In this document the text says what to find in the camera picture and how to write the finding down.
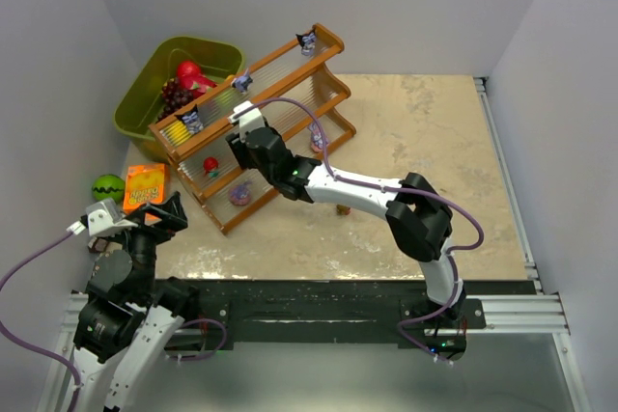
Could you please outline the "red heart toy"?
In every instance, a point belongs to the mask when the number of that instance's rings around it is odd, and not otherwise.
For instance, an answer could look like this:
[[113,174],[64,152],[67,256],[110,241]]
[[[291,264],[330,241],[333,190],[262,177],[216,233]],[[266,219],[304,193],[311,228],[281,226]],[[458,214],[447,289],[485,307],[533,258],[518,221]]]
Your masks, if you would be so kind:
[[211,179],[217,177],[219,174],[218,160],[213,156],[209,156],[205,158],[203,162],[203,169],[207,177]]

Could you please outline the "black-headed purple striped figure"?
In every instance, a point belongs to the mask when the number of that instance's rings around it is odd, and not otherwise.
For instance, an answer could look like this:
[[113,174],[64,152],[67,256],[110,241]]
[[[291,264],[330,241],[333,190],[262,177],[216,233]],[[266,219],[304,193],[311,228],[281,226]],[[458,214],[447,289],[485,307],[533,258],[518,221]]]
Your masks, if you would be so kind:
[[176,119],[184,125],[190,135],[196,135],[205,128],[196,105],[188,111],[176,115]]

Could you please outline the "orange three-tier ribbed shelf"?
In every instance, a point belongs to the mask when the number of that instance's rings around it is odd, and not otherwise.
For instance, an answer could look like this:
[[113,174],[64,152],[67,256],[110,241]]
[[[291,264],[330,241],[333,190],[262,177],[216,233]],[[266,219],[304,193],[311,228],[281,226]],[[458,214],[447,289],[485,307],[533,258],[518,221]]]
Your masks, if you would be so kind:
[[273,127],[294,154],[314,156],[309,126],[320,122],[328,149],[335,151],[356,133],[336,109],[351,90],[328,69],[329,59],[343,52],[343,41],[315,24],[316,46],[305,56],[290,41],[247,69],[246,92],[227,78],[193,102],[203,130],[191,134],[176,114],[152,124],[184,188],[222,233],[229,233],[270,202],[276,190],[255,169],[240,166],[229,141],[251,131]]

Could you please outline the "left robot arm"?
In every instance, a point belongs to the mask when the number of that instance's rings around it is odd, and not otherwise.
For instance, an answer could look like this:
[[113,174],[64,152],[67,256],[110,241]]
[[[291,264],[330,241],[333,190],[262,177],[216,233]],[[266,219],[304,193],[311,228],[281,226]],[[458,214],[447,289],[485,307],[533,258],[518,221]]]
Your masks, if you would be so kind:
[[197,313],[199,290],[171,277],[155,281],[156,248],[188,226],[181,195],[124,213],[111,199],[80,219],[91,238],[119,244],[99,258],[78,315],[73,361],[80,380],[70,411],[123,411],[165,345]]

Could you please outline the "purple figure pink donut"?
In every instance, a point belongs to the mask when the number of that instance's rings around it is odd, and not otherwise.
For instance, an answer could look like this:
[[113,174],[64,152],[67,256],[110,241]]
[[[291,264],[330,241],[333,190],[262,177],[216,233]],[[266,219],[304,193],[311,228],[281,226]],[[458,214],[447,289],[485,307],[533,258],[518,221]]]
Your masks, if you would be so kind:
[[252,181],[246,180],[228,191],[228,201],[233,206],[247,206],[252,202],[252,193],[250,190]]

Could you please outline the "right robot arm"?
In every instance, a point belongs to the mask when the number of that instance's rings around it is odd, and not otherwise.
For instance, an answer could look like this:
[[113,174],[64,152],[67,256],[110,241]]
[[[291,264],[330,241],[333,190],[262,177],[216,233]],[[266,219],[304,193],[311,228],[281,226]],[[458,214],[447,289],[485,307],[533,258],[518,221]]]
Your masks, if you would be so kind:
[[430,312],[459,309],[464,284],[450,256],[453,213],[425,178],[410,173],[403,180],[378,180],[329,172],[325,161],[292,154],[272,127],[232,133],[226,142],[241,168],[259,171],[291,201],[348,206],[385,221],[398,249],[421,267]]

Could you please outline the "brown object by left arm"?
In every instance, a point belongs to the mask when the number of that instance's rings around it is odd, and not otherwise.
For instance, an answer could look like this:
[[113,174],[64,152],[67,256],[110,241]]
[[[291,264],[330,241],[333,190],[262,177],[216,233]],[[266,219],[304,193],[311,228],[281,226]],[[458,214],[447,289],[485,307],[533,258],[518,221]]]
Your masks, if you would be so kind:
[[88,252],[90,254],[102,254],[110,246],[110,241],[105,237],[92,237],[87,244]]

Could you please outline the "purple bunny pink base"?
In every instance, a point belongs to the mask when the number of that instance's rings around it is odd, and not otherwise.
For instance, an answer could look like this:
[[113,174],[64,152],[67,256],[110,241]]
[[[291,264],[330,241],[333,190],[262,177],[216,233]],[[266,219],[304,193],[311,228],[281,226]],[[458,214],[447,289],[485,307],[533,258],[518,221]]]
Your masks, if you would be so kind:
[[309,148],[314,153],[322,152],[323,146],[328,144],[328,139],[322,136],[318,125],[315,122],[310,123],[307,126],[307,129],[310,131]]

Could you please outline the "purple figure dark wings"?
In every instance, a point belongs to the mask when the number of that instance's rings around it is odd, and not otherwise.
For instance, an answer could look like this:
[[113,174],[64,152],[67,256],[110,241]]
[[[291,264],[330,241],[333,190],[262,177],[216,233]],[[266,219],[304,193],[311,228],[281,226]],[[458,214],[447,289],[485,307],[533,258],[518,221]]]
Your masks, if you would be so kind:
[[243,73],[239,74],[232,80],[231,86],[241,94],[246,94],[252,83],[253,78],[249,69],[246,69]]

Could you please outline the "black figure toy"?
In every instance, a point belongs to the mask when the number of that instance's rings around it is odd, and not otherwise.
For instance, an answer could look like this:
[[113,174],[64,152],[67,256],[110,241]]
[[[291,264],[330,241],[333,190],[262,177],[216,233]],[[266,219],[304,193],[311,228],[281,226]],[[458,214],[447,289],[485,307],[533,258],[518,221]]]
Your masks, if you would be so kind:
[[296,34],[295,37],[300,47],[300,53],[303,56],[312,56],[315,53],[317,43],[315,28],[312,28],[309,32],[304,34]]

